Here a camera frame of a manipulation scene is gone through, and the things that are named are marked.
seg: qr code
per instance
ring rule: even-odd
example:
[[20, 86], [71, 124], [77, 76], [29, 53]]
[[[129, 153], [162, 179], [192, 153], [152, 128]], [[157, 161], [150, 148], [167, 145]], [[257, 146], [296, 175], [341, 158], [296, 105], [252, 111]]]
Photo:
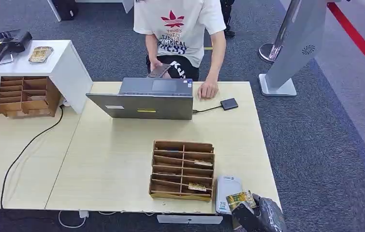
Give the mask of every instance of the qr code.
[[219, 208], [220, 209], [225, 209], [226, 210], [226, 202], [219, 202]]

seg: red logo on shirt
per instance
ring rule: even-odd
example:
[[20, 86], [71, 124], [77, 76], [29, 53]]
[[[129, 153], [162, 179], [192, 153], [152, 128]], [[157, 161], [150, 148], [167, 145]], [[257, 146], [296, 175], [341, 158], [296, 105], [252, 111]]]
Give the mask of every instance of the red logo on shirt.
[[180, 17], [176, 17], [174, 13], [172, 13], [172, 11], [170, 11], [170, 18], [166, 18], [166, 17], [161, 17], [165, 22], [165, 26], [166, 27], [180, 27], [183, 26], [184, 24], [182, 23], [182, 21], [184, 21], [184, 16], [180, 16]]

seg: cardboard organizer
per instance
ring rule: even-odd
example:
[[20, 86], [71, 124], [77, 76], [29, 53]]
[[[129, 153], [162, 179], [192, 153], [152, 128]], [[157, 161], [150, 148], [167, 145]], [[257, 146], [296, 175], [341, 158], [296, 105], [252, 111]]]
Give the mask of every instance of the cardboard organizer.
[[212, 200], [214, 161], [212, 144], [154, 141], [149, 194], [153, 198]]
[[2, 76], [0, 80], [0, 114], [6, 117], [54, 117], [60, 98], [48, 76]]

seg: stand base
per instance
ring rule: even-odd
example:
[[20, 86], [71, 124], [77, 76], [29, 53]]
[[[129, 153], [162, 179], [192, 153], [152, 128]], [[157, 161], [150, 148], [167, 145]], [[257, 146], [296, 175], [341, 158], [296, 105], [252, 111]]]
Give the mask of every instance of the stand base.
[[282, 49], [282, 46], [280, 46], [279, 50], [273, 54], [271, 57], [271, 51], [272, 51], [273, 43], [265, 43], [259, 48], [259, 57], [267, 62], [273, 64], [276, 60], [276, 57], [279, 55], [280, 50]]
[[259, 74], [259, 84], [261, 84], [262, 95], [264, 96], [282, 96], [282, 97], [294, 97], [296, 96], [296, 89], [293, 85], [292, 78], [285, 82], [278, 89], [268, 89], [268, 85], [265, 80], [266, 74]]

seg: white t-shirt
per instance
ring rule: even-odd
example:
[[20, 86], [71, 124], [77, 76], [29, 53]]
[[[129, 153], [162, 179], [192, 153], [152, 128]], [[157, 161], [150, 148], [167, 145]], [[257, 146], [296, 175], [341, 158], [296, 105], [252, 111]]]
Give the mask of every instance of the white t-shirt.
[[194, 67], [204, 57], [204, 29], [226, 29], [220, 0], [140, 0], [134, 5], [134, 31], [155, 34], [158, 55], [182, 55]]

